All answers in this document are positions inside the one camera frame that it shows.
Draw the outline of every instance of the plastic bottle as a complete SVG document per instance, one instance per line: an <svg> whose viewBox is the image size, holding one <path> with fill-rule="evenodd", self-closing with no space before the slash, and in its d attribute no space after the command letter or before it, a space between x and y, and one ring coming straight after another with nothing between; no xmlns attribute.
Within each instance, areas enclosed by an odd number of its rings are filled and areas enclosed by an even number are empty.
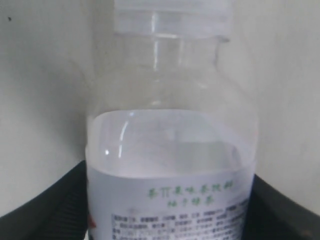
<svg viewBox="0 0 320 240"><path fill-rule="evenodd" d="M114 56L88 116L91 237L240 239L258 118L220 67L232 1L114 6Z"/></svg>

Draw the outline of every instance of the white label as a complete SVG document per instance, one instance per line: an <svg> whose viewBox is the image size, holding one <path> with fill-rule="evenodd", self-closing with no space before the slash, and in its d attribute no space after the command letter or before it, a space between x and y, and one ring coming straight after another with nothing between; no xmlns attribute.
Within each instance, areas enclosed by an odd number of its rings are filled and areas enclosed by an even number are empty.
<svg viewBox="0 0 320 240"><path fill-rule="evenodd" d="M130 179L88 166L91 239L239 240L253 170Z"/></svg>

